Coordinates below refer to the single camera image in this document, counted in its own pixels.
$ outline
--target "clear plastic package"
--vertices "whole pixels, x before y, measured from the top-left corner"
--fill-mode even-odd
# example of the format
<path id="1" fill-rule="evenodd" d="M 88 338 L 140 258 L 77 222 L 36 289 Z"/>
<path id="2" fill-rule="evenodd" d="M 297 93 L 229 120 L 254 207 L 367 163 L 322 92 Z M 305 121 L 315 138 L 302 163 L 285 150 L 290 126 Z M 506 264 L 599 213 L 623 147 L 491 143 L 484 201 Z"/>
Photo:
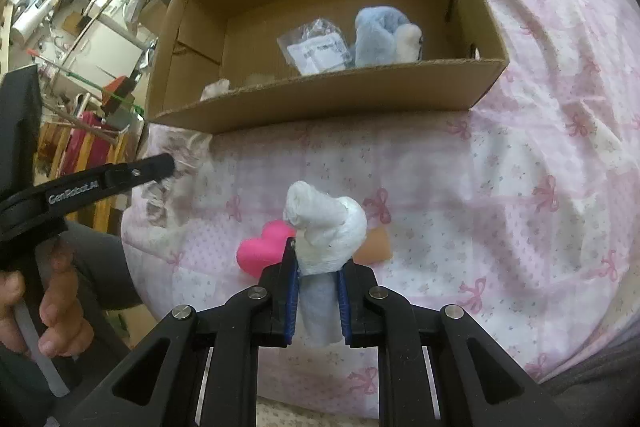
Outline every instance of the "clear plastic package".
<path id="1" fill-rule="evenodd" d="M 302 75 L 342 71 L 353 62 L 340 28 L 327 19 L 304 24 L 277 40 L 287 64 Z"/>

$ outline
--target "pink heart-shaped object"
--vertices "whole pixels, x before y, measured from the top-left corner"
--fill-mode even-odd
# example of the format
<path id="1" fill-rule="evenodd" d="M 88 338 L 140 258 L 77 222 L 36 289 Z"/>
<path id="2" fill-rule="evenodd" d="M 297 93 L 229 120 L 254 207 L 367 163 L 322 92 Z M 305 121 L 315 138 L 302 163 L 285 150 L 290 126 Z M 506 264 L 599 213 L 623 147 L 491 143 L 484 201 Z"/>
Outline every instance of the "pink heart-shaped object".
<path id="1" fill-rule="evenodd" d="M 241 270 L 260 279 L 262 270 L 282 261 L 284 247 L 289 237 L 295 237 L 296 229 L 281 219 L 270 221 L 262 228 L 260 237 L 245 239 L 240 243 L 236 261 Z"/>

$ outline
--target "white container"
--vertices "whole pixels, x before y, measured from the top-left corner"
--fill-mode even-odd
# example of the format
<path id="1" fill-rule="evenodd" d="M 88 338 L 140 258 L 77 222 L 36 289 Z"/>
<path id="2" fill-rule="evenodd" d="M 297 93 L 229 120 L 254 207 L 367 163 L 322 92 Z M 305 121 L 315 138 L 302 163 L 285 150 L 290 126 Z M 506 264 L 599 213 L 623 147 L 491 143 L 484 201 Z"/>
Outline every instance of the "white container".
<path id="1" fill-rule="evenodd" d="M 33 31 L 42 22 L 45 15 L 49 13 L 54 0 L 35 0 L 31 6 L 18 18 L 9 32 L 10 39 L 14 44 L 25 47 Z"/>

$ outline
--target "silver bolt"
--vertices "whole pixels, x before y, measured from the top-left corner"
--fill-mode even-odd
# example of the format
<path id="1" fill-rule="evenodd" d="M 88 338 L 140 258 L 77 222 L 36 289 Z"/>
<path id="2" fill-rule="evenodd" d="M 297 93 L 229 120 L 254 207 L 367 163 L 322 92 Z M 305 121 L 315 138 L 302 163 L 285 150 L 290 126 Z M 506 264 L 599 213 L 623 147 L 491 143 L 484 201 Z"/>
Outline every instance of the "silver bolt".
<path id="1" fill-rule="evenodd" d="M 178 304 L 171 310 L 171 314 L 174 316 L 174 319 L 178 319 L 179 321 L 188 319 L 191 315 L 191 306 L 188 304 Z"/>
<path id="2" fill-rule="evenodd" d="M 389 295 L 389 290 L 384 286 L 372 286 L 369 288 L 369 295 L 374 299 L 386 299 Z"/>
<path id="3" fill-rule="evenodd" d="M 461 319 L 465 314 L 465 311 L 457 304 L 450 304 L 444 308 L 444 314 L 450 319 Z"/>
<path id="4" fill-rule="evenodd" d="M 263 288 L 262 286 L 251 286 L 247 295 L 249 295 L 250 299 L 264 299 L 267 296 L 267 288 Z"/>

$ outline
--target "human hand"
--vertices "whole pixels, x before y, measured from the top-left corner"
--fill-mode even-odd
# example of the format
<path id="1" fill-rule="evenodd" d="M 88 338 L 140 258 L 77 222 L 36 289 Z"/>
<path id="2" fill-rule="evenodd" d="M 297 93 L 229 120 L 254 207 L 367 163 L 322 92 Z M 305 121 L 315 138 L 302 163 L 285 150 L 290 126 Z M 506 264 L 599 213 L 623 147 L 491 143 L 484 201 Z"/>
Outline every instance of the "human hand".
<path id="1" fill-rule="evenodd" d="M 78 301 L 78 275 L 72 250 L 56 242 L 50 254 L 51 279 L 40 304 L 40 318 L 47 330 L 38 342 L 46 357 L 70 357 L 82 353 L 94 339 L 94 330 L 82 317 Z M 13 306 L 24 294 L 20 272 L 0 272 L 0 343 L 16 353 L 27 354 L 27 346 L 14 319 Z"/>

